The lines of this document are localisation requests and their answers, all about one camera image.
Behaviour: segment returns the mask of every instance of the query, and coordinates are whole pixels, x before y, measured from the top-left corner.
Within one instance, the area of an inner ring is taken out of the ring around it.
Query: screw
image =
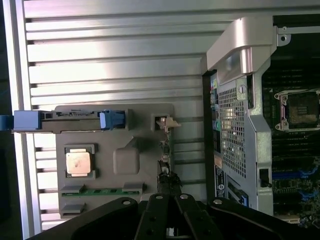
[[[187,199],[187,198],[188,198],[188,195],[182,194],[182,195],[180,196],[180,198],[181,198],[181,199]]]
[[[216,199],[213,201],[214,204],[220,205],[222,204],[222,201],[220,199]]]
[[[239,86],[238,91],[239,91],[241,94],[244,94],[244,93],[247,92],[247,87],[246,87],[245,85],[241,85],[241,86]]]

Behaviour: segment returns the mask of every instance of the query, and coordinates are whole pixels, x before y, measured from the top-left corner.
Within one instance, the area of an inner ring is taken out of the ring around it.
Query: perforated metal grille
[[[246,178],[244,101],[237,100],[237,89],[220,92],[221,154],[223,164]]]

